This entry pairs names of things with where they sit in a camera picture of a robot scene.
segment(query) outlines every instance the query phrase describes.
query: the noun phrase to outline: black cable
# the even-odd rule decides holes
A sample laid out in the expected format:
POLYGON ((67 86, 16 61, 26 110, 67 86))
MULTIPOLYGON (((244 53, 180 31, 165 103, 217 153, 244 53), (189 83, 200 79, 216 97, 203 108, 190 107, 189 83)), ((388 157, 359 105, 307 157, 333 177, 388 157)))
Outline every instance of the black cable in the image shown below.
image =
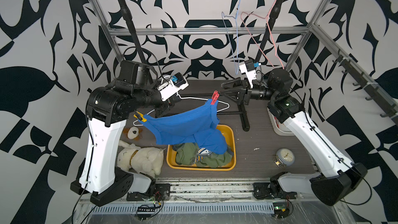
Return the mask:
POLYGON ((76 209, 77 203, 79 202, 80 198, 81 198, 82 195, 84 194, 84 192, 85 192, 85 190, 86 190, 86 188, 87 188, 87 185, 88 185, 88 175, 90 174, 91 162, 93 161, 93 153, 94 153, 94 139, 93 139, 93 135, 91 134, 91 130, 90 130, 90 127, 89 127, 89 125, 88 125, 88 117, 85 117, 85 119, 86 119, 86 124, 87 124, 88 133, 90 134, 90 137, 91 137, 92 149, 91 149, 90 163, 88 164, 88 169, 87 169, 87 177, 86 177, 87 183, 86 183, 86 186, 84 187, 82 193, 80 194, 79 198, 77 199, 77 201, 76 201, 76 203, 75 203, 75 206, 74 206, 73 209, 72 209, 72 224, 73 224, 73 213, 74 213, 74 211, 75 211, 75 209, 76 209))
POLYGON ((370 189, 370 191, 371 191, 371 194, 370 194, 369 198, 368 198, 365 202, 362 202, 362 203, 359 203, 359 204, 350 203, 350 202, 346 202, 346 201, 343 201, 343 200, 340 200, 340 201, 341 201, 341 202, 344 202, 344 203, 347 203, 347 204, 350 204, 350 205, 355 205, 355 206, 361 206, 361 205, 364 205, 365 203, 369 202, 369 201, 371 200, 371 198, 372 198, 372 195, 373 195, 372 187, 371 187, 371 185, 369 184, 369 182, 366 181, 366 179, 365 179, 361 174, 359 174, 358 172, 356 172, 352 167, 349 167, 349 166, 344 162, 344 159, 343 159, 342 157, 339 157, 339 156, 336 154, 336 152, 334 152, 334 151, 332 150, 332 148, 326 143, 326 141, 321 137, 321 135, 319 135, 319 133, 316 132, 315 127, 311 126, 310 121, 308 120, 308 117, 307 117, 306 110, 305 110, 305 108, 304 108, 304 102, 302 101, 302 99, 301 99, 301 97, 299 96, 299 94, 298 94, 298 93, 296 93, 296 94, 297 94, 297 96, 298 96, 298 97, 300 98, 300 100, 301 100, 301 105, 302 105, 302 108, 304 109, 303 112, 304 112, 305 118, 307 119, 307 122, 308 122, 308 124, 309 124, 310 127, 311 127, 310 130, 311 130, 311 131, 314 131, 314 132, 318 135, 318 137, 320 137, 320 138, 322 139, 322 141, 326 144, 326 146, 327 146, 327 147, 333 152, 333 154, 338 158, 338 162, 343 163, 347 168, 349 168, 349 169, 352 170, 354 173, 356 173, 358 176, 360 176, 360 177, 366 182, 366 184, 369 186, 369 189, 370 189))
POLYGON ((370 191, 371 191, 371 195, 369 196, 369 198, 368 198, 365 202, 362 202, 362 203, 359 203, 359 204, 350 203, 350 202, 346 202, 346 201, 343 201, 343 200, 340 200, 340 201, 341 201, 341 202, 344 202, 344 203, 347 203, 347 204, 350 204, 350 205, 355 205, 355 206, 364 205, 365 203, 369 202, 369 201, 371 200, 371 198, 372 198, 372 195, 373 195, 372 187, 371 187, 371 185, 369 184, 369 182, 366 181, 365 178, 363 178, 363 176, 361 176, 358 172, 356 172, 356 171, 353 170, 352 168, 350 168, 350 169, 351 169, 353 172, 355 172, 358 176, 360 176, 360 177, 366 182, 366 184, 369 186, 369 189, 370 189, 370 191))
MULTIPOLYGON (((131 48, 136 48, 135 46, 131 46, 131 47, 128 47, 127 49, 125 49, 125 51, 123 52, 123 58, 124 59, 126 59, 125 58, 125 54, 126 54, 126 51, 128 51, 129 49, 131 49, 131 48)), ((162 70, 161 70, 161 68, 160 68, 160 65, 159 65, 159 61, 158 61, 158 59, 156 58, 156 56, 151 52, 151 51, 149 51, 149 50, 147 50, 146 48, 144 48, 144 47, 141 47, 143 50, 145 50, 145 51, 147 51, 147 52, 149 52, 151 55, 153 55, 153 57, 155 58, 155 60, 156 60, 156 63, 158 64, 158 68, 159 68, 159 71, 160 71, 160 75, 162 76, 162 78, 163 78, 163 80, 165 81, 165 82, 167 82, 167 80, 164 78, 164 76, 163 76, 163 72, 162 72, 162 70)))
POLYGON ((86 183, 86 186, 84 187, 82 193, 80 194, 79 198, 77 199, 77 201, 76 201, 76 203, 75 203, 75 206, 74 206, 73 209, 72 209, 72 216, 71 216, 71 218, 72 218, 72 222, 71 222, 71 223, 72 223, 72 224, 73 224, 73 213, 74 213, 74 211, 75 211, 75 209, 76 209, 77 203, 80 201, 80 198, 82 198, 82 195, 83 195, 84 191, 86 190, 86 187, 87 187, 87 183, 86 183))
POLYGON ((91 214, 91 212, 92 212, 95 208, 96 208, 96 206, 94 206, 94 207, 90 210, 90 212, 88 212, 88 214, 86 215, 86 217, 84 217, 84 219, 82 220, 82 222, 81 222, 80 224, 82 224, 82 223, 87 219, 87 217, 91 214))
POLYGON ((164 201, 163 201, 162 198, 160 198, 160 199, 162 200, 162 207, 160 208, 159 211, 157 211, 154 215, 152 215, 151 218, 154 217, 155 215, 159 214, 162 211, 162 209, 163 209, 164 201))
POLYGON ((293 211, 294 211, 294 206, 293 206, 293 203, 289 200, 289 199, 286 199, 288 202, 290 202, 290 205, 292 206, 292 211, 287 215, 287 216, 291 216, 292 215, 292 213, 293 213, 293 211))

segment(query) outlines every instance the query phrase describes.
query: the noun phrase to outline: yellow basket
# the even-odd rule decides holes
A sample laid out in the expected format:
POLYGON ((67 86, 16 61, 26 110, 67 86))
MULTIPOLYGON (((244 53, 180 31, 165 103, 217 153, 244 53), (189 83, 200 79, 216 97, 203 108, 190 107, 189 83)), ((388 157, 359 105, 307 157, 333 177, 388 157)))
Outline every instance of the yellow basket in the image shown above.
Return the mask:
POLYGON ((191 169, 191 170, 208 170, 208 171, 228 171, 232 170, 235 165, 236 165, 236 150, 235 150, 235 139, 234 139, 234 133, 231 129, 231 127, 219 124, 217 126, 217 129, 221 131, 222 135, 225 137, 226 144, 231 147, 232 151, 234 152, 234 156, 231 159, 231 162, 228 164, 218 167, 218 168, 210 168, 210 167, 203 167, 203 168, 198 168, 196 164, 187 166, 187 165, 179 165, 176 163, 176 155, 177 152, 173 150, 172 146, 169 145, 167 148, 167 164, 172 167, 173 169, 191 169))

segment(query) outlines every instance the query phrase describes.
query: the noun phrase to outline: brown collar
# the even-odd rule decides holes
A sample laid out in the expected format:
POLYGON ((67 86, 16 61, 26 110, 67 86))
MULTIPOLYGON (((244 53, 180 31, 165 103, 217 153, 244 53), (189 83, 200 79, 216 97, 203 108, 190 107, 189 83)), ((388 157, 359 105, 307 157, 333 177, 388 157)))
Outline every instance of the brown collar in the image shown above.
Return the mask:
POLYGON ((131 165, 132 157, 134 157, 134 155, 137 153, 137 151, 138 151, 138 150, 136 150, 136 151, 131 155, 131 157, 130 157, 130 165, 131 165))

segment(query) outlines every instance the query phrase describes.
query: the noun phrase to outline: white plush dog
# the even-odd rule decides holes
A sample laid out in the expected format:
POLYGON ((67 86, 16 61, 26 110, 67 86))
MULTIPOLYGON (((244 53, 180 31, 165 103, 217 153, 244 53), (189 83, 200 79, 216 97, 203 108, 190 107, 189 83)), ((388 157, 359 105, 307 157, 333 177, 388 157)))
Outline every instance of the white plush dog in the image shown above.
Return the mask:
POLYGON ((117 167, 127 172, 133 168, 137 173, 144 173, 150 177, 160 174, 164 159, 163 149, 140 148, 122 140, 119 140, 119 146, 124 149, 117 156, 117 167))

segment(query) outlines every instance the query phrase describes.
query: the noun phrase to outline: alarm clock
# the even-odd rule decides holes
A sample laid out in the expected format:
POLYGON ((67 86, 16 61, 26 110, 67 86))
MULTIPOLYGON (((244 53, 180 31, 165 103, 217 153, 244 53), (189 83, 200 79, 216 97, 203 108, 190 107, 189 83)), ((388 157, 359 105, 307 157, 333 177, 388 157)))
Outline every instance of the alarm clock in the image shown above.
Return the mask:
POLYGON ((295 155, 293 152, 286 148, 279 149, 276 154, 274 161, 279 168, 285 168, 291 166, 295 161, 295 155))

